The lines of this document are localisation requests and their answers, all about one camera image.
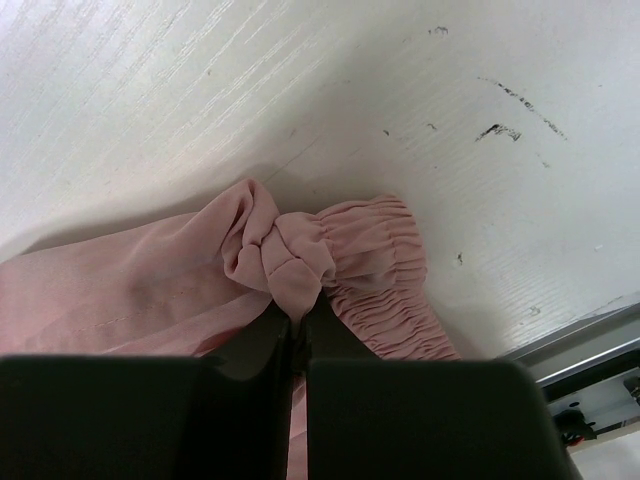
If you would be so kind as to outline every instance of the white panel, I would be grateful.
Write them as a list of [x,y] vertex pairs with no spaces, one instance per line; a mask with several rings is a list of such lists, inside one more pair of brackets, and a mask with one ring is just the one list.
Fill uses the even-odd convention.
[[390,190],[460,350],[503,353],[640,291],[639,20],[633,1],[8,0],[0,258],[246,175],[283,210]]

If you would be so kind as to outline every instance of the gathered fabric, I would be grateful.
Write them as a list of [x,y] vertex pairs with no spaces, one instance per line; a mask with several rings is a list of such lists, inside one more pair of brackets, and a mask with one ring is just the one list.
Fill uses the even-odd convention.
[[[0,354],[203,355],[273,300],[293,322],[322,289],[382,358],[458,358],[423,292],[426,256],[394,196],[280,215],[255,180],[198,213],[0,265]],[[306,478],[304,384],[289,478]]]

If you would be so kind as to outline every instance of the pink fabric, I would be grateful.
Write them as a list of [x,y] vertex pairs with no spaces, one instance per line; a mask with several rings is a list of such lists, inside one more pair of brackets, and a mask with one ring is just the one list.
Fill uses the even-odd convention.
[[[392,196],[280,215],[254,180],[202,211],[0,265],[0,354],[199,355],[271,300],[298,321],[324,287],[383,358],[454,359],[427,304],[415,221]],[[296,390],[290,478],[306,478],[306,402]]]

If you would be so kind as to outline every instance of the scratched white surface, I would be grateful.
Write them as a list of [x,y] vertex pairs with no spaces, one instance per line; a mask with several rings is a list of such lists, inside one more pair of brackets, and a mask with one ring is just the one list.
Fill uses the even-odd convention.
[[8,0],[0,259],[246,175],[283,210],[392,191],[460,350],[504,353],[640,291],[639,21],[631,0]]

